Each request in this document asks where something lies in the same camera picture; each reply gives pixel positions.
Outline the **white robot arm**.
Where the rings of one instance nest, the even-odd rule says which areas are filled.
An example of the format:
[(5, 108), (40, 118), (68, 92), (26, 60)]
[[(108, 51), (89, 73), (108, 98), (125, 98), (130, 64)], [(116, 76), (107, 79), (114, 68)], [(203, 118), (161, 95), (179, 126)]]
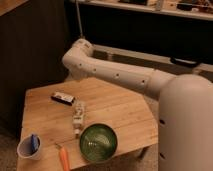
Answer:
[(213, 82), (100, 60), (93, 52), (89, 41), (79, 39), (64, 54), (63, 65), (159, 102), (158, 171), (213, 171)]

